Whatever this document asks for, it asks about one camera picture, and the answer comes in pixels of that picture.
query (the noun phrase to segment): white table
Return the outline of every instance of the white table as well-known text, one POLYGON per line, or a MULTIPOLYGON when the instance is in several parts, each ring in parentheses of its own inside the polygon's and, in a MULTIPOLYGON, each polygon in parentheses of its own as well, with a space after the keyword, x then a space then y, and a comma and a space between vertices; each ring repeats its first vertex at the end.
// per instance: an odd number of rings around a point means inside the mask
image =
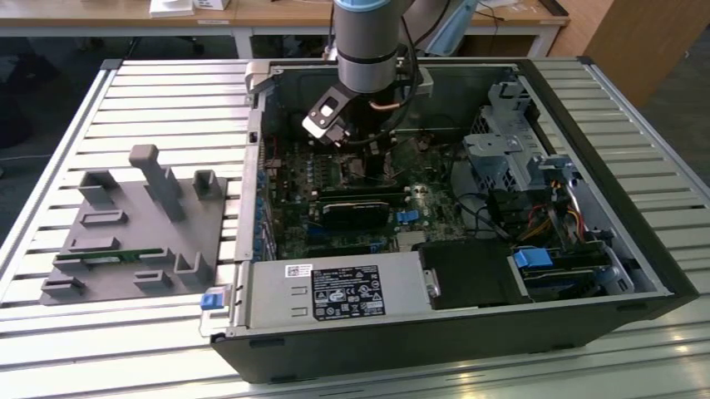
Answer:
MULTIPOLYGON (((233 275, 247 64, 128 61, 117 70, 100 71, 0 248, 0 396, 699 397, 710 386, 707 187, 595 66, 575 59, 535 64, 699 299, 582 348, 257 386, 240 380, 197 332, 200 295, 38 305, 50 261, 82 201, 74 188, 81 172, 109 168, 117 180, 140 179, 140 172, 128 169, 128 151, 138 142, 158 146, 160 162, 173 166, 177 177, 215 169, 229 179, 219 282, 233 275)), ((562 153, 562 141, 546 124, 542 128, 562 153)))

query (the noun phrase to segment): circuit board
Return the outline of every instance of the circuit board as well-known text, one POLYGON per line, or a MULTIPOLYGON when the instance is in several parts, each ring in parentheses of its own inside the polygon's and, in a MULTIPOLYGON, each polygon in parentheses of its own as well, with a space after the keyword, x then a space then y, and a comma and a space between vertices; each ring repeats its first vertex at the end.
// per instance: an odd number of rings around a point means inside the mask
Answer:
POLYGON ((443 179, 445 159, 440 148, 423 145, 417 135, 397 136, 377 178, 364 176, 365 165, 355 155, 315 154, 305 145, 295 145, 265 164, 279 259, 389 253, 411 249, 399 242, 404 236, 419 237, 419 241, 465 236, 456 201, 443 179), (404 202, 388 206, 385 223, 375 229, 333 231, 320 220, 321 196, 357 189, 391 191, 391 195, 399 195, 400 190, 404 202))

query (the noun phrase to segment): blue connector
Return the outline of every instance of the blue connector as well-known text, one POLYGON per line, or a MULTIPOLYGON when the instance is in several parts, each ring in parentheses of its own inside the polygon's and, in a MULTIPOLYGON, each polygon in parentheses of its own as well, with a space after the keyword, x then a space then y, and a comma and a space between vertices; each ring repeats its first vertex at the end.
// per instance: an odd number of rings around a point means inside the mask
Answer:
POLYGON ((200 300, 201 310, 217 310, 224 308, 224 293, 204 293, 200 300))
POLYGON ((407 212, 397 212, 397 223, 409 223, 419 219, 419 211, 409 210, 407 212))
POLYGON ((512 259, 518 268, 548 268, 552 266, 552 259, 544 248, 520 249, 512 259))

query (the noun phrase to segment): white tag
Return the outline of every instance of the white tag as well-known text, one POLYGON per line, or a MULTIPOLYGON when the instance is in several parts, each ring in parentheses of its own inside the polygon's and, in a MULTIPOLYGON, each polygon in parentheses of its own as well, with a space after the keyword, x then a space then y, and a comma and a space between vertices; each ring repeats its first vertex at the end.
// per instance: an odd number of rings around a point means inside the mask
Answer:
POLYGON ((285 266, 287 277, 311 277, 311 264, 288 264, 285 266))
POLYGON ((200 25, 228 25, 229 21, 227 19, 199 19, 197 23, 200 25))
POLYGON ((106 256, 105 258, 84 259, 85 264, 117 264, 121 260, 116 256, 106 256))

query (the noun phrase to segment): metal rail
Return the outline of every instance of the metal rail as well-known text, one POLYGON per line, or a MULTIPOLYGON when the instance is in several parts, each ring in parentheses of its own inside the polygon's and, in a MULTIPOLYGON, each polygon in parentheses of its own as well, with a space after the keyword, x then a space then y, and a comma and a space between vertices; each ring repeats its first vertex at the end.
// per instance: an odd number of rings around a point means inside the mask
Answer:
MULTIPOLYGON (((574 350, 252 386, 199 334, 199 295, 38 305, 50 260, 82 201, 74 189, 81 173, 109 168, 117 180, 140 179, 128 168, 137 143, 158 146, 160 163, 173 166, 179 178, 209 168, 229 179, 217 279, 233 275, 247 64, 199 64, 124 62, 96 79, 0 252, 6 266, 0 396, 595 399, 703 394, 710 387, 707 189, 603 75, 574 59, 535 64, 702 294, 662 318, 630 324, 574 350)), ((563 152, 554 135, 550 141, 563 152)))

